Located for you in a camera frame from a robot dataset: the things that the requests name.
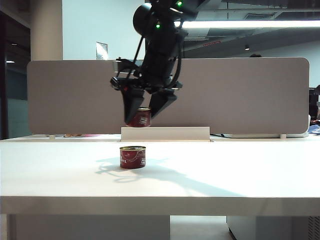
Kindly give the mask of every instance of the black cable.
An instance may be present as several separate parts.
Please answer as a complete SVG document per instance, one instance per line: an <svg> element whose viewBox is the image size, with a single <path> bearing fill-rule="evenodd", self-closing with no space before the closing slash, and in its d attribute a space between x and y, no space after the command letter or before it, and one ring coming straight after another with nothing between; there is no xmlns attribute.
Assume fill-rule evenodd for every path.
<svg viewBox="0 0 320 240"><path fill-rule="evenodd" d="M148 16L147 16L147 18L148 18L148 21L146 21L146 24L145 24L145 26L144 26L144 29L143 29L143 33L141 34L141 38L140 38L140 41L139 41L139 45L138 45L138 48L136 49L136 52L135 52L135 56L134 56L134 59L133 59L133 66L136 64L136 61L137 61L137 57L138 57L138 54L139 54L139 51L140 51L140 47L141 47L141 44L142 44L142 41L144 40L144 38L145 38L145 35L146 35L146 30L147 30L147 28L148 28L148 22L150 21L150 17L151 17L151 14L152 14L152 11L153 9L152 9L152 7L151 7L151 9L150 9L150 11L149 11L149 14L148 14ZM128 79L129 77L130 77L130 74L132 73L132 71L133 71L133 67L132 68L130 68L130 71L128 72L128 75L126 76L126 79Z"/></svg>
<svg viewBox="0 0 320 240"><path fill-rule="evenodd" d="M178 78L179 78L179 75L180 75L181 62L182 62L182 57L181 57L181 44L180 44L180 43L178 44L178 51L179 51L179 52L178 52L178 64L177 64L177 66L176 66L176 71L175 71L174 77L173 77L171 83L167 86L168 89L172 88L172 87L176 84L176 82L177 82L177 80L178 80Z"/></svg>
<svg viewBox="0 0 320 240"><path fill-rule="evenodd" d="M139 42L138 48L137 48L137 50L135 52L135 56L134 56L132 65L136 64L137 57L138 57L138 54L139 54L139 51L140 51L140 47L141 47L141 44L142 44L142 41L144 40L144 38L145 37L143 35L141 35L140 42ZM126 79L128 79L130 77L130 74L132 73L133 69L134 69L133 67L130 68L130 71L128 72L128 75L126 76Z"/></svg>

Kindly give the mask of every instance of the gray divider panel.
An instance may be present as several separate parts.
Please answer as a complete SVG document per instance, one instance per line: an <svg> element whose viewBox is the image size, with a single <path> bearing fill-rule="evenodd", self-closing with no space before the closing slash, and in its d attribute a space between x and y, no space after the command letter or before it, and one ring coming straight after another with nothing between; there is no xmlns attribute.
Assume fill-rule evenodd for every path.
<svg viewBox="0 0 320 240"><path fill-rule="evenodd" d="M122 95L110 86L111 60L32 61L27 74L34 134L114 134L125 125ZM298 134L308 128L305 58L183 59L179 81L178 100L152 126L209 126L211 133L224 134Z"/></svg>

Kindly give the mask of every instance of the red tin can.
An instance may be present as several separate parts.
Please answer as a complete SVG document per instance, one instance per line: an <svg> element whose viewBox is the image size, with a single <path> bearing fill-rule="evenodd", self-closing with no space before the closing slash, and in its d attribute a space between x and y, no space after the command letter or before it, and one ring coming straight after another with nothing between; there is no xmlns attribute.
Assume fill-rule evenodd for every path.
<svg viewBox="0 0 320 240"><path fill-rule="evenodd" d="M145 146L120 147L120 167L125 169L139 169L146 165Z"/></svg>
<svg viewBox="0 0 320 240"><path fill-rule="evenodd" d="M127 127L143 128L151 126L151 108L139 107Z"/></svg>

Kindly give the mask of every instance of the ceiling light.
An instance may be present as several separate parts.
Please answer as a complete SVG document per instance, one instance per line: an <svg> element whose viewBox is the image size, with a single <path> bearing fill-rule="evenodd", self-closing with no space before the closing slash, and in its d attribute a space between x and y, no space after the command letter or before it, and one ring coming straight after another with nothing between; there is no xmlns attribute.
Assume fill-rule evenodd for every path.
<svg viewBox="0 0 320 240"><path fill-rule="evenodd" d="M185 21L185 29L320 28L320 20L310 21Z"/></svg>

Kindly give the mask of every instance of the floor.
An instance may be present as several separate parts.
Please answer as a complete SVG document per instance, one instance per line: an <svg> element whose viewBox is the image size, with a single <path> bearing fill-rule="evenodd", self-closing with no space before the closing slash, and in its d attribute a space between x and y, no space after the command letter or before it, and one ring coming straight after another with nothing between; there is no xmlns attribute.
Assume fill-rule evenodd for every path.
<svg viewBox="0 0 320 240"><path fill-rule="evenodd" d="M171 216L171 240L233 240L225 216Z"/></svg>

